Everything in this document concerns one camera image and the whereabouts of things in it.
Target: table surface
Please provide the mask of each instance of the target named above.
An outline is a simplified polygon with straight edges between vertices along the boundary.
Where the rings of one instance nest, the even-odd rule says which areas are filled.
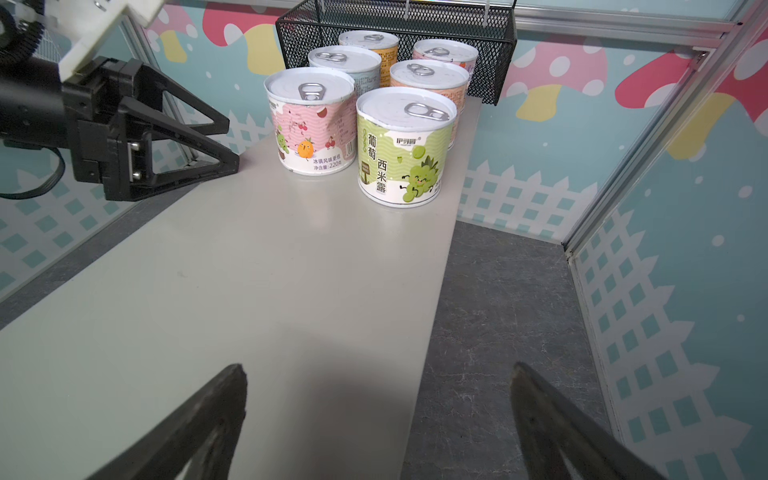
[[[5,327],[0,478],[85,478],[236,362],[230,478],[397,478],[479,112],[412,209],[265,138]]]

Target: green can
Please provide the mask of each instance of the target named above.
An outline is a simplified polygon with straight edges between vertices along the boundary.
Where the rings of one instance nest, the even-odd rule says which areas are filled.
[[[357,101],[358,184],[389,207],[427,204],[440,191],[456,105],[421,88],[371,90]]]

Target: mushroom illustration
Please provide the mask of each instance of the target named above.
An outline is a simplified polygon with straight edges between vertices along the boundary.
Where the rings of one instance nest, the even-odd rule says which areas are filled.
[[[667,151],[675,160],[696,156],[720,117],[739,101],[762,135],[768,137],[768,30],[749,47],[728,76],[672,140]]]
[[[285,68],[274,27],[284,12],[279,8],[208,3],[203,14],[203,33],[220,47],[245,37],[248,69],[255,74],[271,75]]]
[[[605,50],[596,38],[552,35],[512,62],[502,92],[507,97],[526,93],[517,117],[547,121],[558,111],[562,87],[594,97],[607,80]]]
[[[160,51],[160,45],[157,43],[160,39],[163,42],[165,58],[176,63],[184,63],[187,61],[187,53],[181,47],[179,38],[176,36],[177,32],[197,38],[197,29],[190,16],[184,11],[184,7],[165,5],[145,34],[152,50]]]
[[[616,87],[616,101],[625,108],[661,105],[688,69],[692,55],[672,50],[626,77]]]

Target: black cylinder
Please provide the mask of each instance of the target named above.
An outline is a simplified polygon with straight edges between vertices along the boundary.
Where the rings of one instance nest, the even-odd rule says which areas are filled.
[[[57,64],[29,58],[0,67],[0,138],[68,148]]]

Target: yellow mushroom stem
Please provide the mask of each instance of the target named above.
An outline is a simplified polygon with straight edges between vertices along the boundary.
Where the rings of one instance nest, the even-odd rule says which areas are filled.
[[[728,94],[711,94],[667,147],[672,158],[686,160],[699,153],[712,127],[735,101],[736,99]]]
[[[283,56],[275,42],[274,25],[256,25],[244,36],[248,45],[248,70],[258,75],[271,75],[285,69]]]
[[[528,91],[528,98],[518,109],[523,120],[547,121],[558,113],[558,95],[562,85],[542,85]]]
[[[175,31],[164,31],[160,35],[160,40],[163,41],[165,58],[175,63],[184,63],[187,61],[187,53],[181,47],[181,43],[179,43],[179,38],[176,36]]]

